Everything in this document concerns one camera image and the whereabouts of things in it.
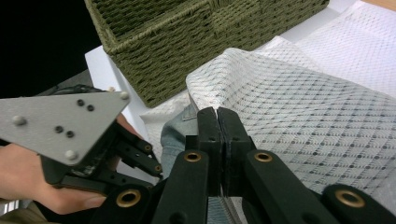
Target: green woven basket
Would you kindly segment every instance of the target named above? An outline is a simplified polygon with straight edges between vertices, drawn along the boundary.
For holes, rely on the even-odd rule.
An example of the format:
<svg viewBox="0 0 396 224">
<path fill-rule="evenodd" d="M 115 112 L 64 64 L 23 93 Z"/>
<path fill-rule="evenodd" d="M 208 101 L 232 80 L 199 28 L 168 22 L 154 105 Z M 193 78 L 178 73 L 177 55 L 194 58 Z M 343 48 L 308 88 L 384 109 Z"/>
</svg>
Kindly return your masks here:
<svg viewBox="0 0 396 224">
<path fill-rule="evenodd" d="M 185 77 L 233 47 L 253 50 L 329 0 L 85 0 L 111 57 L 146 106 L 185 90 Z"/>
</svg>

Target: human hand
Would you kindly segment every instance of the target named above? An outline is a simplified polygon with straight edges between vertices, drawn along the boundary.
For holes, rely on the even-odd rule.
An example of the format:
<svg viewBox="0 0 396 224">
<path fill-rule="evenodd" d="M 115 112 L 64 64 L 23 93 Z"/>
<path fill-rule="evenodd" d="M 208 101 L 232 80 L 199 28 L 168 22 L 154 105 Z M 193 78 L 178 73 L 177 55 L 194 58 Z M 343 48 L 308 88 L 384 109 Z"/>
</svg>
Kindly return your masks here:
<svg viewBox="0 0 396 224">
<path fill-rule="evenodd" d="M 140 137 L 123 115 L 117 117 L 117 122 Z M 114 168 L 118 161 L 111 162 Z M 106 199 L 99 193 L 54 188 L 45 181 L 40 157 L 16 144 L 0 148 L 0 198 L 31 199 L 60 215 L 99 207 Z"/>
</svg>

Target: gray metal plate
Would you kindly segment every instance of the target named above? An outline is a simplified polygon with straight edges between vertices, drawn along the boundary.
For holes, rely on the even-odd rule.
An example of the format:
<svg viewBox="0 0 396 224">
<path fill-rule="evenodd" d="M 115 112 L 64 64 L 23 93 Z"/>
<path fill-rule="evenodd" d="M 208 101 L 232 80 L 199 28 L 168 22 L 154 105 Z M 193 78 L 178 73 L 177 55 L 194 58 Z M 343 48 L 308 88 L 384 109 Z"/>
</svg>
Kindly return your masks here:
<svg viewBox="0 0 396 224">
<path fill-rule="evenodd" d="M 128 103 L 118 91 L 0 99 L 0 138 L 77 165 Z"/>
</svg>

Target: woven basket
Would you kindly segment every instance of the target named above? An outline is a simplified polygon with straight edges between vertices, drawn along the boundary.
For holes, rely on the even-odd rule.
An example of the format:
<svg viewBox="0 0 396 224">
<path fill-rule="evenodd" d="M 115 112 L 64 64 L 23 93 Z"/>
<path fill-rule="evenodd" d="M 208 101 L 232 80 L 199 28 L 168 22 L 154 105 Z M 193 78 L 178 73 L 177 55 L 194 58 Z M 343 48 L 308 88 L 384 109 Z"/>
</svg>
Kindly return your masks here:
<svg viewBox="0 0 396 224">
<path fill-rule="evenodd" d="M 104 51 L 148 107 L 229 47 L 253 50 L 329 0 L 85 0 Z"/>
</svg>

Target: black background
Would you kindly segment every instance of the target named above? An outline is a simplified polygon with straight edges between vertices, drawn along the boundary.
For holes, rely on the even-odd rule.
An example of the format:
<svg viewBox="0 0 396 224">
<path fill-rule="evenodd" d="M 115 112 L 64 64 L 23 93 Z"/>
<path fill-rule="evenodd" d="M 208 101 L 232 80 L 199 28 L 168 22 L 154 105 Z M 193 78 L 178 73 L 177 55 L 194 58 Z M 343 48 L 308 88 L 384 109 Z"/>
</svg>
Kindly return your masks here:
<svg viewBox="0 0 396 224">
<path fill-rule="evenodd" d="M 0 8 L 0 98 L 33 96 L 86 70 L 85 53 L 101 45 L 83 0 Z"/>
</svg>

